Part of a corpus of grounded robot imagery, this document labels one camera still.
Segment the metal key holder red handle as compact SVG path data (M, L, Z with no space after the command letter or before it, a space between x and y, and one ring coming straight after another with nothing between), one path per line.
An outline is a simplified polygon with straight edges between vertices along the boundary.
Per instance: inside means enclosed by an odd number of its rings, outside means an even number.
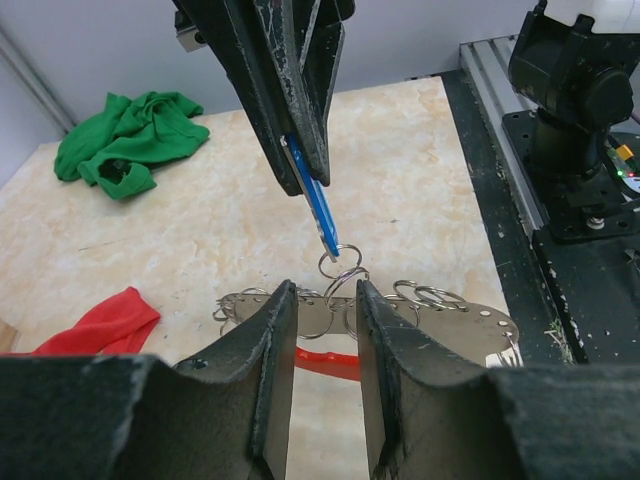
M363 255L358 247L342 244L337 249L355 252L355 264L340 273L331 274L324 268L324 263L328 258L335 262L336 258L329 253L321 256L317 268L329 284L323 293L297 287L301 315L297 335L304 341L319 340L325 336L348 336L358 342L360 353L317 352L298 346L295 366L299 369L359 381L360 363L365 355L362 353L365 335L381 335L382 340L389 340L394 327L408 329L410 335L424 338L422 344L418 341L421 348L440 345L454 356L481 367L524 366L519 347L519 327L507 313L495 307L408 279L395 280L390 294L374 293L375 298L369 306L363 292L339 295L351 284L356 287L358 283L358 289L363 287L364 281L370 280L370 272L363 265ZM219 298L212 317L220 322L220 335L248 319L270 296L266 289L249 287Z

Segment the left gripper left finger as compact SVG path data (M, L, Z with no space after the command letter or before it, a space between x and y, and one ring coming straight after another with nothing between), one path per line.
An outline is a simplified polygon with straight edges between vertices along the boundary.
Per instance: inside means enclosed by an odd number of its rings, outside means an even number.
M153 355L5 357L5 479L282 479L298 296L169 365Z

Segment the key with blue tag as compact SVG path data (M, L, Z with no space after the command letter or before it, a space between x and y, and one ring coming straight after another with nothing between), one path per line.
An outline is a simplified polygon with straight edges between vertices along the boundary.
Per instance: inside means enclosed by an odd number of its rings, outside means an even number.
M338 232L323 186L311 176L294 135L283 135L280 144L315 219L325 252L335 261L339 256Z

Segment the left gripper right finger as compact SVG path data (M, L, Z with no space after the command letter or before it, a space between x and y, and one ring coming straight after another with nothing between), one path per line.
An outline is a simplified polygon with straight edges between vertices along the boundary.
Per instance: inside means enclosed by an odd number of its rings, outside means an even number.
M373 479L635 479L639 369L487 369L394 327L365 335Z

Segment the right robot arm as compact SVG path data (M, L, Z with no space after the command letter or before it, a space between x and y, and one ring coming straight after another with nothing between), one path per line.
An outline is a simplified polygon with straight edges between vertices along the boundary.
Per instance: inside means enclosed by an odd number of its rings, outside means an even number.
M179 1L183 48L208 47L222 64L271 169L303 196L326 251L338 233L330 182L328 114L351 1ZM537 108L522 160L554 237L567 243L639 230L639 204L619 194L629 176L606 168L609 136L633 112L639 63L635 1L540 1L508 64L510 85Z

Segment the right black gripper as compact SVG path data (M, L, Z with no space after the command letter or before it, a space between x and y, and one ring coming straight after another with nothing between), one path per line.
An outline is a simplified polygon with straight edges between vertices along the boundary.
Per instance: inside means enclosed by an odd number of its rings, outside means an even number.
M313 179L331 181L328 115L353 1L176 1L176 38L224 68L276 181L302 193L280 137L292 133Z

